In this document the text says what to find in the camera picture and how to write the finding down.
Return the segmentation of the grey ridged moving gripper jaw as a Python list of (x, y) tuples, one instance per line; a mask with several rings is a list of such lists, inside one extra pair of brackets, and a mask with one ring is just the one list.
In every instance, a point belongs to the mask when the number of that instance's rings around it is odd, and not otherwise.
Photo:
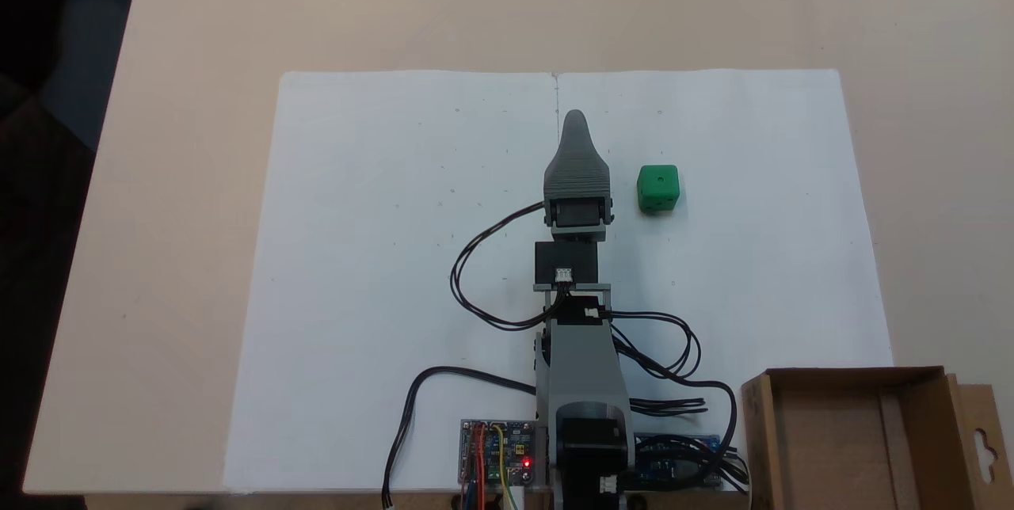
[(612, 224), (611, 170), (595, 148), (581, 110), (565, 115), (558, 148), (544, 171), (544, 222), (548, 226), (553, 200), (604, 200)]

